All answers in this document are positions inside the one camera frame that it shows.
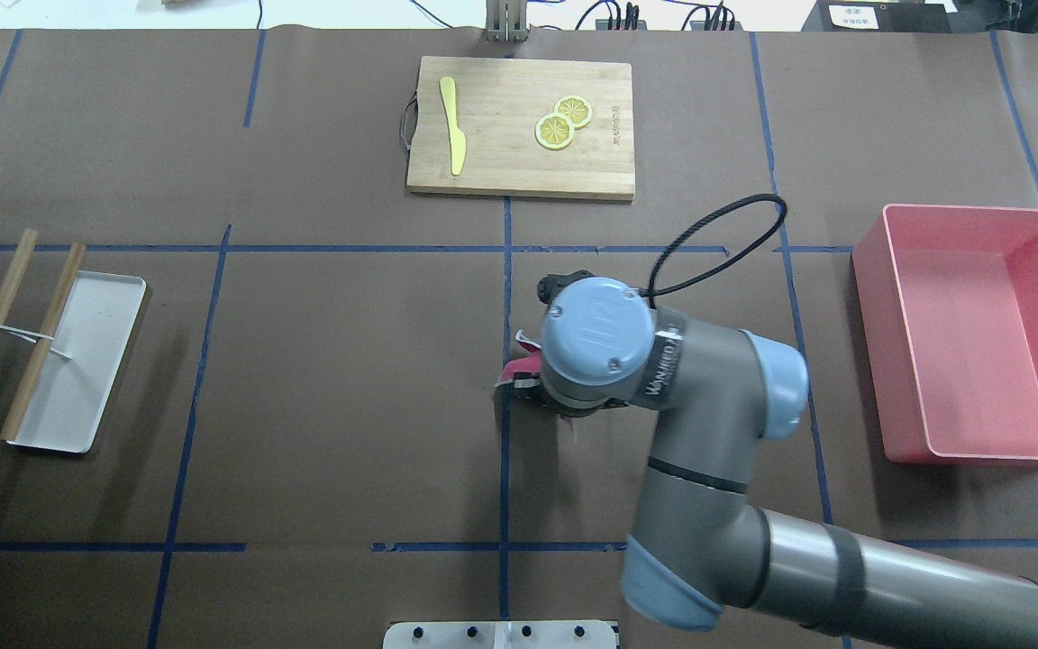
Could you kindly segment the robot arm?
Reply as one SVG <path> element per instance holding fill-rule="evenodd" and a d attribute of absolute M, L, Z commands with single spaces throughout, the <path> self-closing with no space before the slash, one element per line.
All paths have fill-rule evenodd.
<path fill-rule="evenodd" d="M 658 414 L 621 578 L 639 615 L 708 632 L 726 609 L 753 609 L 893 648 L 1038 648 L 1038 580 L 747 501 L 760 444 L 787 438 L 805 410 L 799 350 L 585 271 L 544 276 L 537 297 L 528 398 L 577 418 Z"/>

